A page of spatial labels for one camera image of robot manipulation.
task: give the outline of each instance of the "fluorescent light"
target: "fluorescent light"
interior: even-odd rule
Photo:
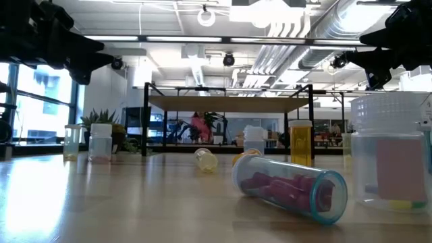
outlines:
[[[137,36],[93,36],[86,35],[86,38],[90,38],[95,41],[138,41]]]
[[[148,36],[148,42],[220,43],[221,37]]]
[[[231,38],[232,43],[257,43],[257,44],[281,44],[281,45],[303,45],[304,39],[298,38]]]
[[[329,50],[329,51],[355,51],[355,47],[316,47],[311,46],[312,50]]]
[[[338,40],[338,39],[321,39],[321,40],[314,40],[314,44],[316,45],[348,45],[348,46],[366,46],[365,44],[362,44],[359,40]]]
[[[262,88],[226,88],[226,91],[262,91]]]
[[[137,89],[144,89],[143,86],[134,86],[134,88]],[[175,87],[156,87],[158,90],[175,90]]]

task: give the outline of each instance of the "plastic vial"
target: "plastic vial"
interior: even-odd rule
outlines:
[[[291,131],[291,163],[312,167],[311,128],[309,120],[288,123]]]
[[[111,124],[92,124],[88,145],[89,161],[109,162],[111,160],[112,129]]]
[[[63,146],[63,160],[76,161],[80,151],[80,125],[65,126],[65,143]]]
[[[201,171],[212,173],[217,168],[217,158],[207,148],[199,148],[195,151],[196,164]]]
[[[244,155],[233,168],[233,183],[241,192],[325,225],[344,213],[348,192],[343,177],[325,169]]]
[[[265,141],[262,127],[247,125],[244,129],[244,152],[256,149],[264,155]]]

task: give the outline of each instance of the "wooden table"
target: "wooden table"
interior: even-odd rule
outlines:
[[[199,172],[192,154],[118,155],[111,164],[63,162],[61,155],[0,163],[0,242],[432,242],[428,215],[369,209],[352,200],[342,156],[317,167],[343,173],[344,216],[321,226],[232,186],[233,155]],[[270,156],[284,160],[284,156]]]

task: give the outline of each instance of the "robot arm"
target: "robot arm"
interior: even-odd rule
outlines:
[[[77,83],[87,85],[92,71],[111,63],[113,57],[97,53],[104,44],[70,32],[73,26],[64,8],[48,1],[2,0],[0,61],[66,68]]]
[[[331,66],[343,68],[352,62],[364,68],[369,90],[383,88],[392,78],[389,69],[403,65],[408,71],[432,65],[432,2],[412,0],[398,6],[385,21],[385,28],[360,37],[374,51],[345,52]]]

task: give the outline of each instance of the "security camera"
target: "security camera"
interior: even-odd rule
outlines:
[[[125,68],[124,61],[122,57],[114,57],[114,61],[111,63],[111,67],[114,70],[122,70]]]
[[[223,65],[225,67],[231,67],[232,65],[234,65],[234,63],[236,62],[236,60],[234,59],[234,56],[232,55],[232,53],[226,53],[225,57],[223,58]]]

